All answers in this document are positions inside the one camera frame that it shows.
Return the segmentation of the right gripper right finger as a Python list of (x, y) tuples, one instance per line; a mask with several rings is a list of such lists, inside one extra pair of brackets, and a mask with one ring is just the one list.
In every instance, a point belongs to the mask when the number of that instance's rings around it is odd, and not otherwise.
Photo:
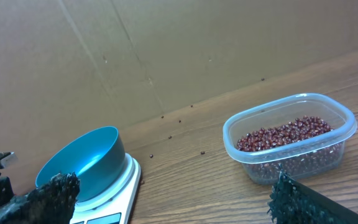
[(292, 179), (283, 170), (272, 186), (268, 214), (276, 224), (358, 224), (358, 213)]

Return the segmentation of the blue plastic bowl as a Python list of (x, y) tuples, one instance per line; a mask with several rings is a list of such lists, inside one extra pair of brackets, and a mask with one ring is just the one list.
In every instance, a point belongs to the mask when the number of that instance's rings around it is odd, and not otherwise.
[(105, 126), (90, 131), (58, 151), (40, 170), (36, 186), (52, 176), (75, 173), (80, 180), (79, 202), (89, 200), (107, 189), (125, 164), (125, 150), (119, 130)]

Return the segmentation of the red beans in container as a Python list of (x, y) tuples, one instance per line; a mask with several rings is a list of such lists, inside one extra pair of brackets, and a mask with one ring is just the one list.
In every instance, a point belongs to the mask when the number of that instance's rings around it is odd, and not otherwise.
[[(320, 117), (296, 118), (287, 124), (273, 128), (260, 128), (247, 133), (238, 139), (236, 149), (242, 152), (260, 152), (304, 141), (332, 131), (333, 128)], [(305, 153), (299, 156), (290, 156), (285, 153), (286, 159), (258, 164), (244, 163), (244, 169), (249, 177), (258, 184), (270, 184), (278, 179), (283, 169), (292, 177), (305, 177), (335, 168), (342, 161), (344, 154), (343, 143)]]

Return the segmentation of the clear plastic container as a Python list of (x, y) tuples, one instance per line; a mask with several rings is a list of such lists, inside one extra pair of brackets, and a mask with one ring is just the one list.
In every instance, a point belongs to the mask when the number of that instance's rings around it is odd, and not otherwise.
[[(273, 128), (304, 116), (320, 117), (333, 130), (304, 141), (260, 152), (236, 149), (238, 139), (260, 128)], [(345, 142), (356, 132), (357, 121), (351, 110), (334, 99), (317, 93), (302, 93), (271, 101), (231, 116), (223, 126), (223, 142), (228, 155), (242, 166), (286, 159)]]

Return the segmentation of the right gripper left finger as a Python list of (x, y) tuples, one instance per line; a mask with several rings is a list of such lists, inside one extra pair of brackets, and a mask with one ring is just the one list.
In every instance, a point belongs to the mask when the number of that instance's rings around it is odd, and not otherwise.
[(56, 174), (47, 183), (0, 207), (0, 224), (69, 223), (79, 192), (76, 174)]

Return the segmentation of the white digital kitchen scale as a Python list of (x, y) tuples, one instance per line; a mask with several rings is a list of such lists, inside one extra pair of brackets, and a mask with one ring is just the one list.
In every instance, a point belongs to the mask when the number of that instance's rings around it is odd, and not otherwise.
[(105, 191), (75, 205), (70, 224), (128, 224), (141, 177), (139, 163), (129, 154), (123, 170)]

